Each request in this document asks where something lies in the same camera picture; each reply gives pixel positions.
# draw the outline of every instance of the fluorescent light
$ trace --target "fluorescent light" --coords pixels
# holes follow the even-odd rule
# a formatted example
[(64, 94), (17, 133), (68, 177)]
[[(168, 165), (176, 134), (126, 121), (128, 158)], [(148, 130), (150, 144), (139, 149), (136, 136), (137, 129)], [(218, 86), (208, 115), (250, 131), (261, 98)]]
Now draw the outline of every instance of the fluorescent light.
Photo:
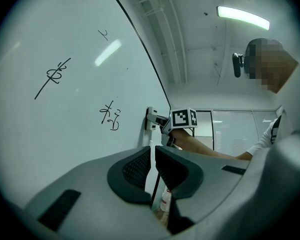
[(104, 62), (111, 54), (113, 54), (116, 50), (118, 50), (121, 46), (121, 42), (117, 39), (113, 41), (96, 60), (94, 64), (98, 67)]
[(269, 30), (270, 22), (268, 20), (243, 10), (218, 6), (217, 13), (219, 17), (248, 22), (266, 30)]

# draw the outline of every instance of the gray plastic surface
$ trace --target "gray plastic surface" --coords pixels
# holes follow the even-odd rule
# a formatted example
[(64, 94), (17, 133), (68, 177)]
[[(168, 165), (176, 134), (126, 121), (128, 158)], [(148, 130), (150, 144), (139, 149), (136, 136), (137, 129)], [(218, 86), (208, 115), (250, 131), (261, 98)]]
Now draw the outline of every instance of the gray plastic surface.
[(22, 210), (16, 204), (8, 202), (9, 208), (18, 218), (18, 220), (37, 238), (49, 240), (68, 240), (70, 238), (64, 237), (49, 230), (47, 227), (38, 222), (34, 217)]
[[(65, 189), (74, 189), (82, 194), (58, 231), (71, 239), (245, 240), (271, 226), (300, 193), (299, 133), (259, 150), (250, 163), (165, 149), (203, 170), (197, 192), (177, 200), (180, 215), (196, 224), (177, 235), (159, 224), (150, 207), (124, 202), (108, 186), (108, 169), (131, 150), (79, 165), (41, 191), (26, 211), (38, 218)], [(221, 170), (224, 165), (246, 172)], [(31, 225), (42, 234), (42, 227)]]
[(221, 204), (242, 178), (242, 175), (222, 170), (222, 167), (229, 165), (246, 169), (249, 165), (249, 161), (216, 158), (171, 147), (163, 148), (196, 163), (203, 171), (203, 182), (194, 195), (176, 201), (180, 215), (194, 223), (202, 220)]
[(149, 205), (123, 201), (109, 187), (107, 173), (117, 161), (142, 147), (83, 163), (38, 193), (25, 210), (38, 218), (67, 189), (81, 192), (57, 231), (78, 240), (152, 240), (171, 234), (157, 220)]
[(278, 219), (300, 193), (300, 134), (259, 150), (227, 198), (170, 239), (250, 239)]

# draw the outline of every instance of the whiteboard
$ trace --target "whiteboard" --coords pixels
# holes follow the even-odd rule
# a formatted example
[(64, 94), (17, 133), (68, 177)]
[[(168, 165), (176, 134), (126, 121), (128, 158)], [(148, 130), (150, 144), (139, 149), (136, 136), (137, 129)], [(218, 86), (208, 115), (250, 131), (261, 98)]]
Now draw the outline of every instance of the whiteboard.
[(148, 145), (150, 106), (169, 116), (118, 1), (19, 0), (0, 27), (2, 194), (23, 208), (73, 167)]

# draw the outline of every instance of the bottle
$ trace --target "bottle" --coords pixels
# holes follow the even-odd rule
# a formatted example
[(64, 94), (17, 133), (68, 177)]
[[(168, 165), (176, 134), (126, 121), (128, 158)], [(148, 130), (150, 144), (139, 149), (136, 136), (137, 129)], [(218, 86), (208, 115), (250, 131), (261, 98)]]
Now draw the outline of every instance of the bottle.
[(171, 202), (171, 192), (169, 189), (163, 193), (160, 203), (160, 209), (164, 212), (169, 212)]

